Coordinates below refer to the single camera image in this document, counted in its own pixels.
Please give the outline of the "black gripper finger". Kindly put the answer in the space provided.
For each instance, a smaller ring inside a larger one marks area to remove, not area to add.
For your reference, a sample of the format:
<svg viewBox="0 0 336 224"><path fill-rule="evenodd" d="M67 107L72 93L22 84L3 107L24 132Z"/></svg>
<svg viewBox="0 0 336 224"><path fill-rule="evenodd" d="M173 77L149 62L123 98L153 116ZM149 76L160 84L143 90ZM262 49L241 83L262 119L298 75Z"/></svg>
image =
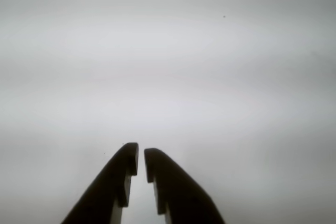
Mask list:
<svg viewBox="0 0 336 224"><path fill-rule="evenodd" d="M63 223L120 223L138 171L138 143L124 144L107 162Z"/></svg>
<svg viewBox="0 0 336 224"><path fill-rule="evenodd" d="M166 223L224 224L207 192L157 148L144 150L146 178L152 183L157 212Z"/></svg>

